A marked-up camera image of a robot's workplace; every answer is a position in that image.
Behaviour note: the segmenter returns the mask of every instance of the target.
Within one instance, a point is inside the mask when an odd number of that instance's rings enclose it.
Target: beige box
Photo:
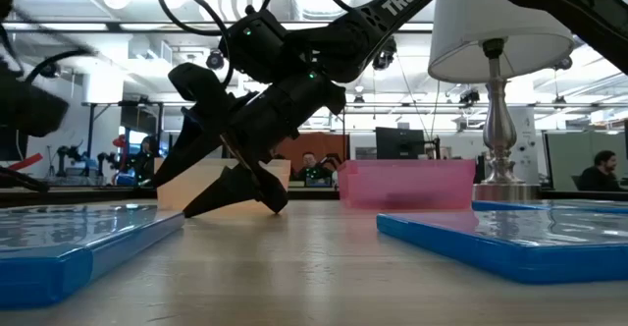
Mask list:
[[[155,158],[155,172],[163,162],[164,158]],[[203,159],[199,161],[169,183],[157,189],[159,207],[161,209],[183,210],[193,199],[220,177],[223,168],[226,166],[233,168],[235,165],[237,165],[235,159]],[[289,160],[273,160],[268,164],[262,164],[262,167],[279,178],[284,189],[288,189],[290,179]],[[254,200],[232,204],[229,208],[234,208],[234,206],[268,210],[266,205]]]

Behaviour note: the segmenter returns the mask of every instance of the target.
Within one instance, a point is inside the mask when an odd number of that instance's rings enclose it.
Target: wooden table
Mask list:
[[[369,212],[219,210],[0,325],[626,325],[628,283],[524,286],[379,235]]]

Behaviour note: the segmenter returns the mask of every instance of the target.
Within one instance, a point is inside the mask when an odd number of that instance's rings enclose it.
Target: blue tray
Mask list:
[[[380,214],[380,232],[530,284],[628,279],[628,216],[580,210]]]
[[[182,225],[156,205],[0,209],[0,307],[65,299]]]
[[[487,210],[527,210],[527,209],[576,209],[600,213],[628,213],[628,202],[589,200],[589,199],[557,199],[538,200],[526,203],[473,201],[476,211]]]

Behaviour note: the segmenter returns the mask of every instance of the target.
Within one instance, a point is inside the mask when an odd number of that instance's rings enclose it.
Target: lamp stand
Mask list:
[[[475,199],[525,201],[537,198],[539,187],[526,185],[513,173],[515,163],[510,160],[510,148],[517,142],[517,132],[505,101],[507,80],[501,77],[499,67],[504,44],[504,39],[491,39],[482,44],[490,70],[487,83],[489,114],[484,126],[484,145],[491,150],[491,174],[475,186]]]

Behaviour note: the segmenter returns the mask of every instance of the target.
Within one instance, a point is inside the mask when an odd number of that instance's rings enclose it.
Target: pink container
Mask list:
[[[345,207],[471,209],[473,160],[349,160],[339,168]]]

